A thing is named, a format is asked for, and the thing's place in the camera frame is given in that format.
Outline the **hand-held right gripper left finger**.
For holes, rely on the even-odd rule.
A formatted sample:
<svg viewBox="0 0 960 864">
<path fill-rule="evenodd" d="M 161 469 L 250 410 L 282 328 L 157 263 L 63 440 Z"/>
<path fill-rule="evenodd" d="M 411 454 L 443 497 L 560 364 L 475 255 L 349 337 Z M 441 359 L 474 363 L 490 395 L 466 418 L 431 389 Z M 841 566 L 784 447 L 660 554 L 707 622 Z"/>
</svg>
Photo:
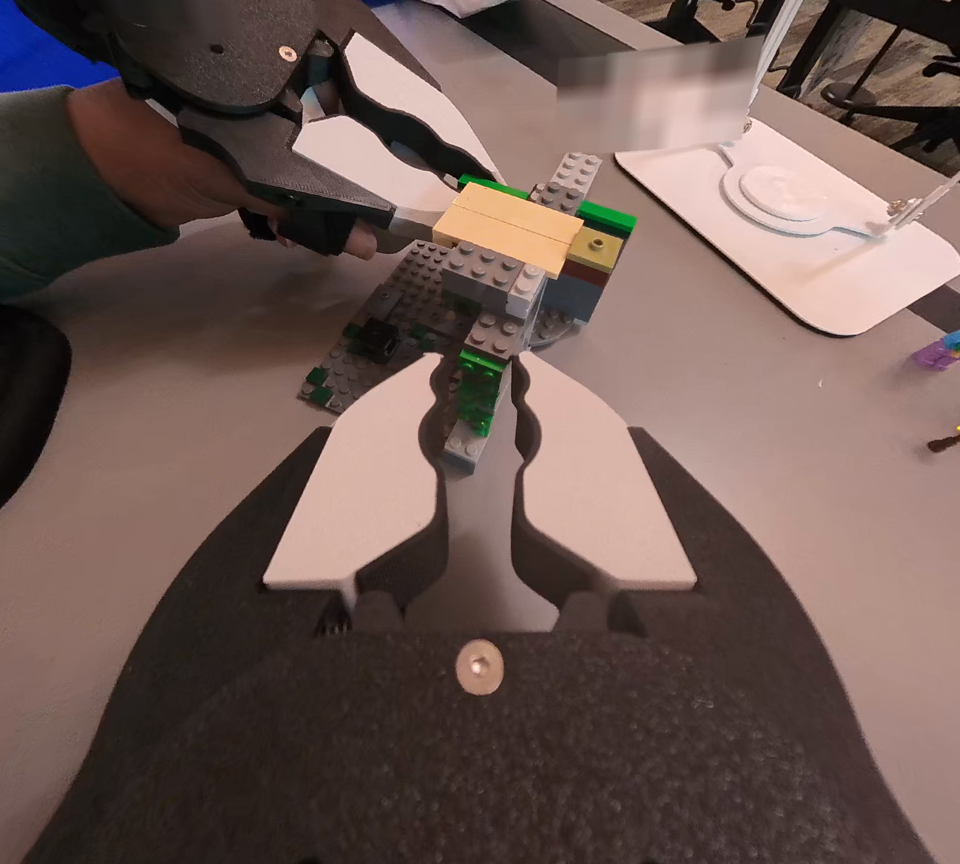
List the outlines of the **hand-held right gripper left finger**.
<svg viewBox="0 0 960 864">
<path fill-rule="evenodd" d="M 262 577 L 270 591 L 337 592 L 353 609 L 361 573 L 425 532 L 440 478 L 421 427 L 437 402 L 437 352 L 376 385 L 344 411 Z"/>
</svg>

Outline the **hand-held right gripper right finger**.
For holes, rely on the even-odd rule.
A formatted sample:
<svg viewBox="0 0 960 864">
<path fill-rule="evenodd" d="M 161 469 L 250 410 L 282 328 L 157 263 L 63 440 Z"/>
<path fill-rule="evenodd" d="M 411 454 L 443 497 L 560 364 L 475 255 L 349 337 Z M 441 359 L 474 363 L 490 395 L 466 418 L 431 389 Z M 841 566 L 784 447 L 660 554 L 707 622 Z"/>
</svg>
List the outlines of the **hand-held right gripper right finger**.
<svg viewBox="0 0 960 864">
<path fill-rule="evenodd" d="M 697 575 L 622 417 L 531 351 L 513 360 L 510 559 L 561 610 L 573 594 L 691 591 Z"/>
</svg>

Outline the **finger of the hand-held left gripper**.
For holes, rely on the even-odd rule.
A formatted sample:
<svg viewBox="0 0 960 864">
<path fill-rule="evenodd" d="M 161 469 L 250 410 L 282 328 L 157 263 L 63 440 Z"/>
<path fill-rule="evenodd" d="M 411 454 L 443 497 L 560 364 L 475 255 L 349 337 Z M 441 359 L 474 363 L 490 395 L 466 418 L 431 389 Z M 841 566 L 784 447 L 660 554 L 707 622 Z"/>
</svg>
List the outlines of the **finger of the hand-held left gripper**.
<svg viewBox="0 0 960 864">
<path fill-rule="evenodd" d="M 344 116 L 373 131 L 389 148 L 399 143 L 427 170 L 458 179 L 498 180 L 498 167 L 443 90 L 357 30 L 330 30 L 334 84 Z"/>
<path fill-rule="evenodd" d="M 431 239 L 458 195 L 439 174 L 398 156 L 345 115 L 304 125 L 293 152 L 392 205 L 388 232 L 398 238 Z"/>
</svg>

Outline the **grey green toy brick model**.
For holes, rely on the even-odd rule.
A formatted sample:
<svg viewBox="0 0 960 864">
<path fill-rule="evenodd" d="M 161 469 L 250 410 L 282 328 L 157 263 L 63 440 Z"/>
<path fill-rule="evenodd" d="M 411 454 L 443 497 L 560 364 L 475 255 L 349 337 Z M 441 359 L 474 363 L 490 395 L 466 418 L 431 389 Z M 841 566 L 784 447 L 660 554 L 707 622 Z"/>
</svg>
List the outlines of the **grey green toy brick model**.
<svg viewBox="0 0 960 864">
<path fill-rule="evenodd" d="M 298 399 L 341 416 L 426 354 L 447 369 L 444 456 L 471 474 L 510 383 L 511 361 L 587 325 L 638 219 L 589 199 L 600 157 L 569 152 L 530 191 L 463 175 L 405 249 Z"/>
</svg>

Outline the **person's left forearm green sleeve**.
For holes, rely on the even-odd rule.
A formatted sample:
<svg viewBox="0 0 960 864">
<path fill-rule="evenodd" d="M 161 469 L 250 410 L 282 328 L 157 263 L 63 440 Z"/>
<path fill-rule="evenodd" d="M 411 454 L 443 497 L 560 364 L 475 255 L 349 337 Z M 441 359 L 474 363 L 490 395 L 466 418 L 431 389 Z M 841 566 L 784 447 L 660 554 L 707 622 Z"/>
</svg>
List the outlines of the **person's left forearm green sleeve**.
<svg viewBox="0 0 960 864">
<path fill-rule="evenodd" d="M 1 302 L 97 260 L 175 243 L 114 195 L 70 123 L 69 86 L 1 96 Z"/>
</svg>

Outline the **grey desk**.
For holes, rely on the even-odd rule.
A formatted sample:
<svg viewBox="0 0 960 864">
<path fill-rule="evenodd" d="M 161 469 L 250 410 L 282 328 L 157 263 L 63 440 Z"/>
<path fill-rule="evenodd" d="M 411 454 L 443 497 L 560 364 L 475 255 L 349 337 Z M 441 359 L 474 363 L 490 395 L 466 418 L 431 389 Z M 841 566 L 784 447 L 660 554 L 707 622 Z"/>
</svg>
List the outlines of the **grey desk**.
<svg viewBox="0 0 960 864">
<path fill-rule="evenodd" d="M 805 606 L 875 760 L 958 862 L 958 367 L 902 311 L 799 326 L 607 161 L 591 196 L 639 234 L 591 322 L 545 358 L 645 428 L 764 548 Z M 234 218 L 111 258 L 24 302 L 73 370 L 2 510 L 2 862 L 83 761 L 146 621 L 215 527 L 329 418 L 306 370 L 393 258 L 318 258 Z"/>
</svg>

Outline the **person's left hand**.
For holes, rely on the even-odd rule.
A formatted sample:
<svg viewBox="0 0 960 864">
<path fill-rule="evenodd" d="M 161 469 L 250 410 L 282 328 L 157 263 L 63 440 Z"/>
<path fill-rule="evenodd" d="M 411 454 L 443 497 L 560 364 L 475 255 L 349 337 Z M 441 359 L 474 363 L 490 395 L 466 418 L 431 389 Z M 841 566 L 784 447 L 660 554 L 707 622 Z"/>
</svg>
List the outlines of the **person's left hand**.
<svg viewBox="0 0 960 864">
<path fill-rule="evenodd" d="M 231 169 L 187 145 L 149 102 L 112 79 L 67 95 L 66 113 L 81 149 L 112 193 L 167 230 L 248 210 L 276 231 L 280 208 L 247 192 Z"/>
</svg>

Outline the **blue plastic bin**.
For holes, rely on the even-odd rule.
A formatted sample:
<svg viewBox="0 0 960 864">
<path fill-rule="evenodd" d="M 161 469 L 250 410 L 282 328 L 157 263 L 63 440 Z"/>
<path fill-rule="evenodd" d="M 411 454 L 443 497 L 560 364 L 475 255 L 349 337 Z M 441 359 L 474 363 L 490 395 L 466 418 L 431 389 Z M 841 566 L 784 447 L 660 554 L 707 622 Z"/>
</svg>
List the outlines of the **blue plastic bin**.
<svg viewBox="0 0 960 864">
<path fill-rule="evenodd" d="M 50 87 L 86 88 L 118 76 L 57 42 L 14 0 L 1 0 L 1 92 Z"/>
</svg>

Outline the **white book stand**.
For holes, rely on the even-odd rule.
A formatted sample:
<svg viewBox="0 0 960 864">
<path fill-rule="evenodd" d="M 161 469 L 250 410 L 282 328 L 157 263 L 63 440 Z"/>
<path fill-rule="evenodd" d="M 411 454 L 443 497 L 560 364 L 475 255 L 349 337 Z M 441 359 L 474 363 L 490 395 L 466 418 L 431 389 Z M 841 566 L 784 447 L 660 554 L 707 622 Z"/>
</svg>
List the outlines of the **white book stand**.
<svg viewBox="0 0 960 864">
<path fill-rule="evenodd" d="M 812 330 L 857 336 L 958 276 L 958 251 L 920 222 L 958 174 L 891 202 L 750 111 L 738 138 L 613 157 Z"/>
</svg>

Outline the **black rounded object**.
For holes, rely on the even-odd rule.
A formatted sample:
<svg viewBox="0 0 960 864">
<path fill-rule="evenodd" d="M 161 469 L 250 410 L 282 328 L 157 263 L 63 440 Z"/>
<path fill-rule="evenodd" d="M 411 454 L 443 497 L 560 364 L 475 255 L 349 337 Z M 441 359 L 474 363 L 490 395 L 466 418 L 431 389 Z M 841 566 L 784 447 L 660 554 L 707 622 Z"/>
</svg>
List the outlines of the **black rounded object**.
<svg viewBox="0 0 960 864">
<path fill-rule="evenodd" d="M 47 319 L 1 306 L 1 505 L 32 473 L 52 432 L 72 363 L 66 335 Z"/>
</svg>

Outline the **green purple toy figure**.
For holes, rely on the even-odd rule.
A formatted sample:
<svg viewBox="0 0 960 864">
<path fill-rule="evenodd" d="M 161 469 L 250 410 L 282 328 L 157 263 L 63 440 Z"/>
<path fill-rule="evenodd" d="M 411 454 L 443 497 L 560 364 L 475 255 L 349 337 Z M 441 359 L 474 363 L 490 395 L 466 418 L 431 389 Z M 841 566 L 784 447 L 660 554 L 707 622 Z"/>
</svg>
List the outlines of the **green purple toy figure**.
<svg viewBox="0 0 960 864">
<path fill-rule="evenodd" d="M 921 367 L 944 371 L 959 362 L 960 331 L 945 334 L 942 338 L 916 350 L 912 360 Z"/>
</svg>

